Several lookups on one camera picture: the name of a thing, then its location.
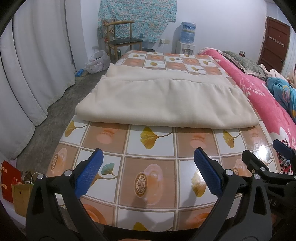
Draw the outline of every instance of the screw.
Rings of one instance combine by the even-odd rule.
[[[72,174],[72,170],[67,170],[67,171],[64,172],[64,175],[67,176],[67,177],[71,176],[71,174]]]
[[[230,170],[230,169],[227,169],[227,170],[225,171],[225,173],[226,173],[227,175],[229,175],[229,176],[232,176],[232,175],[233,175],[233,171]]]
[[[39,174],[39,175],[37,176],[37,179],[38,179],[38,180],[41,180],[42,178],[44,178],[44,175],[43,175],[43,174]]]
[[[260,176],[256,173],[256,174],[254,174],[254,177],[255,177],[255,179],[257,179],[257,180],[259,180],[260,179]]]

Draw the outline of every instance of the wall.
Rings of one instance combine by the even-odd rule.
[[[66,20],[76,70],[98,49],[98,12],[101,0],[66,0]]]
[[[267,2],[266,8],[267,8],[267,16],[271,18],[275,18],[291,26],[289,21],[283,14],[283,12],[278,8],[276,4]],[[281,74],[284,77],[287,76],[287,74],[291,71],[291,69],[295,68],[295,62],[296,62],[296,33],[292,27],[290,28],[290,30],[291,32],[290,32],[290,42],[289,42],[288,52],[285,59],[285,64],[281,72]]]
[[[81,1],[81,20],[87,58],[99,49],[98,44],[98,12],[101,0]]]
[[[150,48],[158,52],[174,53],[181,23],[184,21],[197,23],[195,53],[205,47],[236,53],[242,50],[246,57],[257,61],[266,25],[266,2],[178,0],[177,21],[169,23],[160,37],[170,39],[171,44],[160,45],[158,41],[156,44],[150,44]]]

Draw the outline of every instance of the brown door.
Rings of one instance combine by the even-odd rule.
[[[281,72],[290,39],[290,26],[273,18],[267,18],[266,34],[258,64],[264,64],[267,71]]]

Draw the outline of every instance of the patterned tablecloth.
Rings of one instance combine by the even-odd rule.
[[[235,84],[209,56],[133,51],[117,64],[219,74]],[[100,148],[104,152],[103,165],[87,194],[81,197],[94,221],[146,231],[196,228],[217,200],[193,161],[197,147],[239,175],[251,176],[241,160],[246,149],[271,171],[281,170],[262,121],[252,128],[211,130],[88,123],[74,116],[55,150],[47,176],[75,168]],[[229,217],[234,216],[239,200],[237,196]]]

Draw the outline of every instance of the person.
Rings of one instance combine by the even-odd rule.
[[[290,81],[296,81],[296,73],[293,70]],[[266,81],[266,86],[276,101],[290,114],[292,120],[296,124],[296,89],[293,82],[287,83],[287,80],[281,78],[270,77]]]
[[[287,81],[290,83],[290,85],[296,89],[296,64],[295,64],[295,68],[293,68],[290,73],[288,74],[288,76],[286,77]]]

